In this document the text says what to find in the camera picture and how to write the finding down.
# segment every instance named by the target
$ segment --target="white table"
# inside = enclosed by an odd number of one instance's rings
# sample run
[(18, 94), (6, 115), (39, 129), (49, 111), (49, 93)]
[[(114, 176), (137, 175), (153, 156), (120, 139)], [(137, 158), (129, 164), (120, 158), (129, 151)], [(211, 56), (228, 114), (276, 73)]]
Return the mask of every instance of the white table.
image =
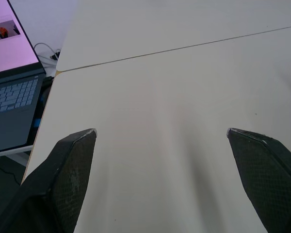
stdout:
[(265, 233), (229, 127), (291, 151), (291, 29), (59, 74), (25, 175), (96, 128), (75, 233)]
[(291, 0), (80, 0), (58, 71), (291, 26)]

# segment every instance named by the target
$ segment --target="computer screen image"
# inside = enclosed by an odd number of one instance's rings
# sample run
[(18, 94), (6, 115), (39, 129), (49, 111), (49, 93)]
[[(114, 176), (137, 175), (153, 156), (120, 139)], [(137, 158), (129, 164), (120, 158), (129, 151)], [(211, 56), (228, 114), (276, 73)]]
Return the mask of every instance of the computer screen image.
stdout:
[(38, 59), (7, 0), (0, 0), (0, 72)]

